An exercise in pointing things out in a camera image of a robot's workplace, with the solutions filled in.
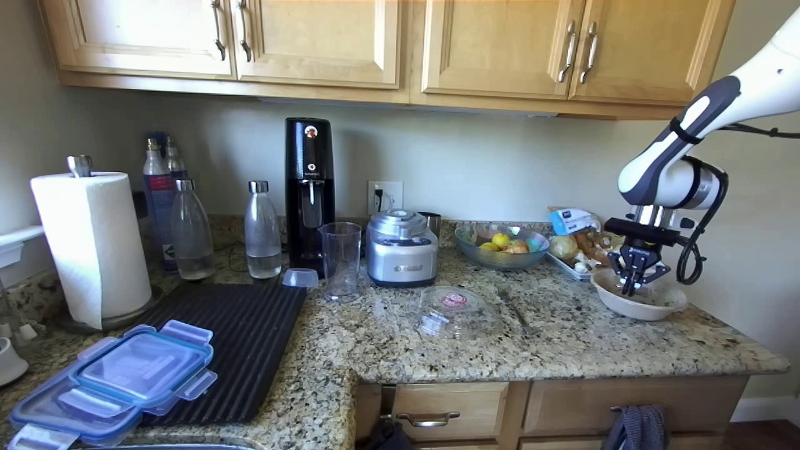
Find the wall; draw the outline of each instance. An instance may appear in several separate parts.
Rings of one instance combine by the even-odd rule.
[[[721,72],[738,67],[795,3],[740,0]],[[622,216],[616,176],[663,123],[561,121],[378,106],[138,97],[70,90],[28,0],[0,3],[0,233],[37,223],[28,180],[63,172],[63,156],[132,176],[142,132],[171,130],[211,212],[237,216],[242,186],[267,177],[283,211],[283,121],[332,121],[338,216],[366,216],[368,180],[403,180],[405,206],[448,220],[545,220],[547,206]],[[793,118],[766,121],[800,130]],[[701,158],[731,170],[732,192],[701,243],[711,263],[691,288],[696,306],[800,365],[800,150],[793,141],[732,132],[708,137]],[[795,395],[800,368],[758,378],[750,398]]]

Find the kitchen towel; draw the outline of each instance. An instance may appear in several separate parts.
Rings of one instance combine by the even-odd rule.
[[[148,306],[150,276],[126,172],[30,180],[76,322],[103,330]]]
[[[665,413],[657,406],[628,406],[603,442],[603,450],[667,450]]]

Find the black appliance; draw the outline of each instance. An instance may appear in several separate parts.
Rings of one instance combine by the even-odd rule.
[[[322,277],[318,228],[332,223],[331,123],[318,118],[286,121],[286,216],[290,268],[316,268]]]

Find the bowl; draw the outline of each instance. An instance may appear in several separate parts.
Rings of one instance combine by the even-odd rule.
[[[632,320],[665,320],[687,308],[686,293],[671,277],[652,280],[632,297],[622,297],[620,277],[612,271],[592,271],[591,283],[607,310]]]
[[[497,245],[491,245],[497,233],[507,237],[506,251]],[[537,266],[550,251],[547,237],[531,225],[463,223],[456,228],[453,241],[458,252],[467,263],[493,268],[493,271],[527,271]]]

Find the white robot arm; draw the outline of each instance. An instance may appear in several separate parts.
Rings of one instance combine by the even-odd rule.
[[[800,111],[800,8],[758,56],[708,86],[622,167],[617,188],[636,211],[628,220],[606,223],[606,231],[626,235],[626,245],[612,255],[622,296],[636,296],[671,271],[660,260],[663,245],[686,247],[678,263],[680,283],[701,277],[697,237],[726,200],[728,176],[687,153],[721,128],[795,111]],[[708,211],[708,216],[697,225],[675,223],[672,212],[680,207]]]

